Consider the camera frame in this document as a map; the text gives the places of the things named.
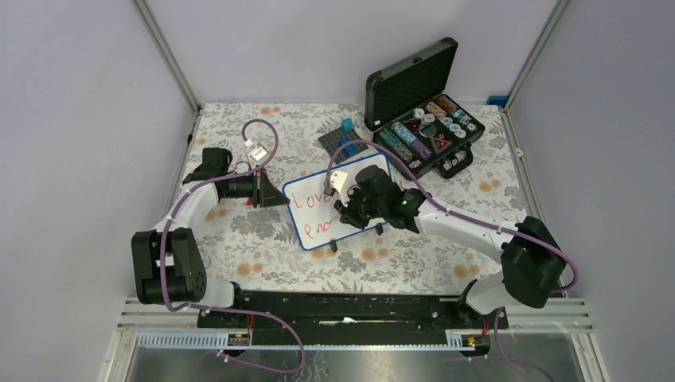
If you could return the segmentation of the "blue framed whiteboard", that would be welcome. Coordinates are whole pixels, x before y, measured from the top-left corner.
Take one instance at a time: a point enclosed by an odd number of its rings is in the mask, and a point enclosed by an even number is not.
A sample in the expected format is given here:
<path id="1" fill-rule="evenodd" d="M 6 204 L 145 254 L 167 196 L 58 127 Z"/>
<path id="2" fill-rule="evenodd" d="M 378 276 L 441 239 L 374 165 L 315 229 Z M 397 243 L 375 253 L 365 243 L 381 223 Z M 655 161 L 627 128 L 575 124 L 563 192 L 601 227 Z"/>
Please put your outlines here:
<path id="1" fill-rule="evenodd" d="M 333 240 L 343 240 L 374 229 L 378 224 L 385 224 L 383 219 L 375 219 L 366 228 L 359 229 L 340 222 L 334 207 L 339 196 L 324 193 L 325 179 L 326 171 L 322 170 L 289 181 L 282 188 L 284 196 L 289 199 L 291 221 L 303 250 L 311 251 Z"/>

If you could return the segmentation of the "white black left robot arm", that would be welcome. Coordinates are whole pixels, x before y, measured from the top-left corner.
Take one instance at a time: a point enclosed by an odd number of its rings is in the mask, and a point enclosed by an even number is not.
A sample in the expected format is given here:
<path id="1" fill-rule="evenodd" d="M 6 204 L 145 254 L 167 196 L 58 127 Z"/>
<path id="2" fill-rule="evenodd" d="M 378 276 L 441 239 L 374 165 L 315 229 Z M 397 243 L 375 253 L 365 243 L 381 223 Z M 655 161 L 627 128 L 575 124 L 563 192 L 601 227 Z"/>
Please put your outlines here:
<path id="1" fill-rule="evenodd" d="M 131 239 L 136 294 L 146 305 L 172 303 L 217 306 L 217 317 L 229 327 L 244 322 L 247 307 L 235 298 L 236 287 L 208 277 L 195 231 L 223 199 L 247 199 L 266 208 L 289 204 L 273 186 L 264 169 L 242 177 L 228 177 L 232 153 L 225 148 L 206 148 L 201 164 L 182 182 L 181 196 L 149 231 Z"/>

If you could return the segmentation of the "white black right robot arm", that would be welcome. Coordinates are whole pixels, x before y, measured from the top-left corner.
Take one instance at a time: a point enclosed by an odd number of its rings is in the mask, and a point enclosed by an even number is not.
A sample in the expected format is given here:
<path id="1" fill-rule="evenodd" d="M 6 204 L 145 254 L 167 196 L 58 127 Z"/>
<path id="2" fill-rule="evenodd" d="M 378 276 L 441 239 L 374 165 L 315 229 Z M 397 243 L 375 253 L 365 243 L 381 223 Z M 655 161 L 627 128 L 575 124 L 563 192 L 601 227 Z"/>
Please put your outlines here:
<path id="1" fill-rule="evenodd" d="M 479 326 L 500 307 L 543 308 L 566 267 L 550 232 L 537 218 L 497 222 L 454 209 L 420 188 L 400 188 L 375 165 L 355 175 L 334 171 L 327 185 L 338 195 L 334 207 L 343 224 L 364 229 L 372 220 L 382 219 L 395 229 L 453 240 L 501 264 L 497 274 L 470 282 L 460 294 L 456 315 L 466 327 Z"/>

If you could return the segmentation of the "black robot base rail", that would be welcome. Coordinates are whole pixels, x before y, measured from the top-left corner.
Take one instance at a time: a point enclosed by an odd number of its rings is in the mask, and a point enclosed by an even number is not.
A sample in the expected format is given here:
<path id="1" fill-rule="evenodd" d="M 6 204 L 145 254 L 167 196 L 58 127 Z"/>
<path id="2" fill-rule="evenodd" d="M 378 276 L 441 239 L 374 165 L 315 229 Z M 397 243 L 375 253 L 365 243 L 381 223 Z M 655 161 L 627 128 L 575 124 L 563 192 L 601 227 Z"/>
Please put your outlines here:
<path id="1" fill-rule="evenodd" d="M 236 290 L 236 312 L 200 314 L 200 329 L 241 329 L 265 345 L 295 338 L 330 344 L 438 341 L 451 330 L 506 329 L 505 313 L 481 316 L 455 296 Z"/>

